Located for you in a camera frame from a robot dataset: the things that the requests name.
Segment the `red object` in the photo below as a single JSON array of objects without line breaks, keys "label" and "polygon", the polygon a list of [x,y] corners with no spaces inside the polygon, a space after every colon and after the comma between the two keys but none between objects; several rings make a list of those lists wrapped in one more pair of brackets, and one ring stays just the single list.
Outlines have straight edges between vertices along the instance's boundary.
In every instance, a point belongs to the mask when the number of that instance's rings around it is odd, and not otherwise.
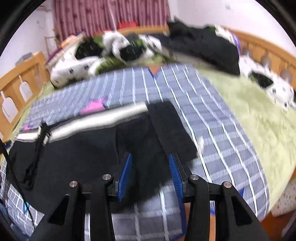
[{"label": "red object", "polygon": [[122,29],[122,28],[132,28],[132,27],[137,27],[138,26],[138,22],[134,21],[134,22],[120,22],[117,26],[118,29]]}]

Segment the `pink star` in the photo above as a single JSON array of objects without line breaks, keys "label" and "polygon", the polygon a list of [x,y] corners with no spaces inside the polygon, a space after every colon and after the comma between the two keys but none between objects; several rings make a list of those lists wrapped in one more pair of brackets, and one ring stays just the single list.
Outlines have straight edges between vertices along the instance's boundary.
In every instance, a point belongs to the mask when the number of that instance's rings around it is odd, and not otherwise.
[{"label": "pink star", "polygon": [[30,126],[27,124],[27,125],[24,126],[24,129],[23,130],[24,131],[27,131],[27,130],[30,130],[30,129],[31,129]]},{"label": "pink star", "polygon": [[101,100],[91,100],[89,105],[80,111],[80,114],[85,115],[99,110],[105,110],[104,101],[106,99],[107,97],[103,97]]}]

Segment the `white wall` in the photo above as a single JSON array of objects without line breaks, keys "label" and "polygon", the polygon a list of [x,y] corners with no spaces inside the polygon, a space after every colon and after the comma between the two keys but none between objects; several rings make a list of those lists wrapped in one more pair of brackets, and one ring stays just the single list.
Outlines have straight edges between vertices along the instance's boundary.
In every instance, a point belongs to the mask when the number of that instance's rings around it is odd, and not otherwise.
[{"label": "white wall", "polygon": [[296,56],[296,47],[272,15],[255,0],[169,0],[171,16],[187,24],[224,25],[257,35]]},{"label": "white wall", "polygon": [[[50,7],[52,0],[44,5]],[[53,36],[52,12],[34,11],[18,28],[0,57],[0,77],[15,67],[15,62],[29,52],[42,51],[47,58],[44,37]],[[55,43],[49,43],[50,51],[56,49]]]}]

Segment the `curtain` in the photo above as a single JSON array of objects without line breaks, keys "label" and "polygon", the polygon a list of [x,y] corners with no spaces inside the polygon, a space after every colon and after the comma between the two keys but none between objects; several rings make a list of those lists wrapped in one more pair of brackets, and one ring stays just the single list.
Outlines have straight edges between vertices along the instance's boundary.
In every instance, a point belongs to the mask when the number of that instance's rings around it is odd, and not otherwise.
[{"label": "curtain", "polygon": [[102,30],[114,30],[108,1],[54,0],[54,26],[61,40],[81,32],[92,35]]},{"label": "curtain", "polygon": [[137,21],[139,26],[165,25],[170,18],[168,0],[110,0],[116,23]]},{"label": "curtain", "polygon": [[54,26],[63,41],[71,34],[115,30],[120,22],[165,25],[168,0],[54,0]]}]

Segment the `blue checkered bed sheet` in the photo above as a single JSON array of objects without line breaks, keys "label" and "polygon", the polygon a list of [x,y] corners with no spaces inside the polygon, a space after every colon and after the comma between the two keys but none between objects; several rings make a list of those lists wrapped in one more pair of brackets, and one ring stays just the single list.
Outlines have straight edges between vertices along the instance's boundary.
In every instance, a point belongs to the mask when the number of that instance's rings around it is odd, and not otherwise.
[{"label": "blue checkered bed sheet", "polygon": [[[24,126],[37,128],[41,120],[54,124],[76,116],[90,100],[104,96],[108,96],[107,106],[169,99],[199,152],[199,158],[192,161],[192,173],[208,182],[231,182],[260,220],[267,215],[268,184],[252,143],[216,89],[191,65],[169,64],[156,75],[149,68],[128,68],[78,82],[35,102]],[[197,145],[200,137],[205,145],[202,152]],[[5,188],[0,196],[15,223],[31,235],[23,200],[5,179],[5,171],[6,162],[1,168]],[[33,207],[30,210],[38,224],[43,214]],[[116,240],[175,240],[186,230],[185,218],[171,182],[161,186],[151,200],[112,214]],[[89,240],[89,214],[85,224],[85,240]]]}]

